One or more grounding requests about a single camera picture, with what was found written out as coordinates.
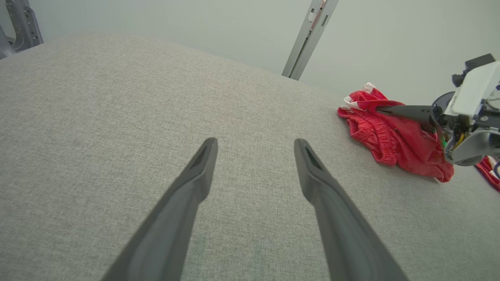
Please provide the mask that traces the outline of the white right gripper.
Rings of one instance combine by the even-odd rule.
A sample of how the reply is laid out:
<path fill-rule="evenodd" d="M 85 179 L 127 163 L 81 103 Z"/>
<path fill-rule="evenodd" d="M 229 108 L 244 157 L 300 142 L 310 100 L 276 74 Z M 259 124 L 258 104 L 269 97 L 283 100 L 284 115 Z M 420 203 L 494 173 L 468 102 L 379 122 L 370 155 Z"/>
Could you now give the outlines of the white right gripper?
<path fill-rule="evenodd" d="M 445 151 L 498 151 L 499 70 L 498 61 L 470 60 L 462 74 L 452 76 L 455 91 L 439 97 L 432 107 L 397 105 L 375 110 L 418 123 L 433 119 L 445 138 Z"/>

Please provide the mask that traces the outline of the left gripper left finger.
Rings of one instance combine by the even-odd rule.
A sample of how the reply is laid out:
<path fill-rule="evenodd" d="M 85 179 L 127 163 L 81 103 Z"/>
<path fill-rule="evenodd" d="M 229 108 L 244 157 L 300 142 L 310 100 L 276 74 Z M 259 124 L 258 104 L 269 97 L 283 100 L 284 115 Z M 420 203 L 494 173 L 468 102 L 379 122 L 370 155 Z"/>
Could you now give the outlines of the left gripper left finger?
<path fill-rule="evenodd" d="M 105 273 L 104 281 L 180 280 L 198 206 L 211 189 L 217 155 L 217 139 L 207 138 Z"/>

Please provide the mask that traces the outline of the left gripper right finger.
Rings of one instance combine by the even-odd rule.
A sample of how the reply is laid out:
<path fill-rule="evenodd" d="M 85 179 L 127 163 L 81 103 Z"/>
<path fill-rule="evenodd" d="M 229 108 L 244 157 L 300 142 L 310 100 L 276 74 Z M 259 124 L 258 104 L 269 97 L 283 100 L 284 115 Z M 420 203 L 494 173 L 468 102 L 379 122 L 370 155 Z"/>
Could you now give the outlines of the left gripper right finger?
<path fill-rule="evenodd" d="M 400 265 L 305 139 L 294 142 L 305 198 L 314 206 L 332 281 L 406 281 Z"/>

